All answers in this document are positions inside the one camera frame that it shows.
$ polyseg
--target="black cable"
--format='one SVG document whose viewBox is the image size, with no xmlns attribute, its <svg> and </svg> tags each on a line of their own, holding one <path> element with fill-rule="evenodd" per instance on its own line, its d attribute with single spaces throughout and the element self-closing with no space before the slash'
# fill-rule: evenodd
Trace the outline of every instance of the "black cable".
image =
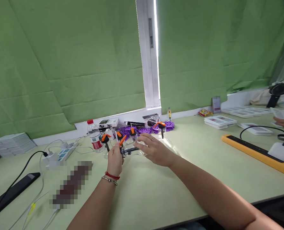
<svg viewBox="0 0 284 230">
<path fill-rule="evenodd" d="M 282 129 L 275 128 L 275 127 L 270 127 L 270 126 L 250 126 L 250 127 L 247 127 L 247 128 L 245 128 L 245 129 L 243 129 L 242 132 L 240 132 L 240 139 L 242 139 L 242 133 L 243 133 L 246 129 L 249 129 L 249 128 L 252 128 L 252 127 L 272 128 L 272 129 L 277 129 L 277 130 L 280 130 L 280 131 L 284 132 L 284 130 L 282 130 Z"/>
<path fill-rule="evenodd" d="M 14 184 L 14 183 L 18 180 L 18 178 L 23 174 L 23 172 L 24 172 L 24 170 L 26 169 L 26 167 L 27 167 L 29 161 L 31 160 L 31 158 L 32 158 L 36 153 L 38 153 L 38 152 L 43 153 L 43 155 L 44 155 L 45 157 L 48 156 L 48 154 L 47 154 L 46 152 L 43 152 L 43 151 L 37 151 L 37 152 L 35 152 L 34 154 L 32 154 L 32 156 L 31 156 L 31 157 L 29 158 L 29 160 L 27 161 L 27 164 L 26 164 L 25 167 L 23 168 L 23 171 L 21 171 L 21 173 L 18 175 L 18 177 L 17 177 L 17 178 L 15 179 L 15 181 L 10 185 L 10 187 L 9 187 L 9 188 L 6 190 L 6 192 L 4 193 L 3 197 L 0 199 L 0 203 L 1 203 L 2 200 L 4 199 L 5 195 L 7 195 L 8 191 L 9 191 L 10 188 L 13 186 L 13 184 Z"/>
</svg>

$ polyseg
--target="window frame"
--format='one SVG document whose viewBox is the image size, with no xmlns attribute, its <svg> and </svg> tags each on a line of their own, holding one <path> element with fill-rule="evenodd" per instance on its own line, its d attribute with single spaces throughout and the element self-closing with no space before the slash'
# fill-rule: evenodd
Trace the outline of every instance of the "window frame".
<svg viewBox="0 0 284 230">
<path fill-rule="evenodd" d="M 155 39 L 155 0 L 136 0 L 140 49 L 142 59 L 143 81 L 146 108 L 161 106 L 159 98 L 159 75 L 157 61 L 157 43 Z M 152 20 L 153 48 L 150 47 L 149 18 Z"/>
</svg>

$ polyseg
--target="silver bracelet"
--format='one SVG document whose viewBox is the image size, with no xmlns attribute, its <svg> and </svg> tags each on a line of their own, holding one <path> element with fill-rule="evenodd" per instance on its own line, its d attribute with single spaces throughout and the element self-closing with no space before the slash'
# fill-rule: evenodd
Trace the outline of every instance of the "silver bracelet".
<svg viewBox="0 0 284 230">
<path fill-rule="evenodd" d="M 116 182 L 116 180 L 108 179 L 108 178 L 106 178 L 106 177 L 104 177 L 104 176 L 103 176 L 101 179 L 105 179 L 105 180 L 107 180 L 107 181 L 109 181 L 109 182 L 112 182 L 112 183 L 116 184 L 116 186 L 118 185 L 118 183 Z"/>
</svg>

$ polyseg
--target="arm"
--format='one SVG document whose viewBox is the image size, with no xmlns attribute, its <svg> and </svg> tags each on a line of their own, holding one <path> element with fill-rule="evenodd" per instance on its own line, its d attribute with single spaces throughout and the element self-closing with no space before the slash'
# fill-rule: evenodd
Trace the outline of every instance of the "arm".
<svg viewBox="0 0 284 230">
<path fill-rule="evenodd" d="M 134 146 L 153 163 L 169 167 L 185 184 L 200 206 L 225 229 L 283 229 L 232 189 L 206 171 L 177 156 L 150 134 Z"/>
<path fill-rule="evenodd" d="M 118 177 L 122 172 L 124 160 L 117 143 L 108 153 L 107 172 Z M 100 230 L 104 229 L 115 193 L 116 185 L 101 179 L 94 192 L 71 221 L 67 230 Z"/>
</svg>

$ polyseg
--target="red string bracelet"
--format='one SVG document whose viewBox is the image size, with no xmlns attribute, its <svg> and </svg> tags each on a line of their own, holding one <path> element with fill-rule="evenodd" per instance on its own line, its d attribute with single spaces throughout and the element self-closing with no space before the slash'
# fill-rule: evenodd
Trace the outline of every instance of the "red string bracelet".
<svg viewBox="0 0 284 230">
<path fill-rule="evenodd" d="M 120 177 L 115 177 L 115 176 L 112 176 L 110 173 L 108 173 L 108 172 L 105 172 L 105 175 L 107 175 L 107 176 L 109 176 L 109 177 L 111 177 L 111 178 L 113 178 L 113 179 L 115 179 L 115 180 L 119 180 L 120 179 Z"/>
</svg>

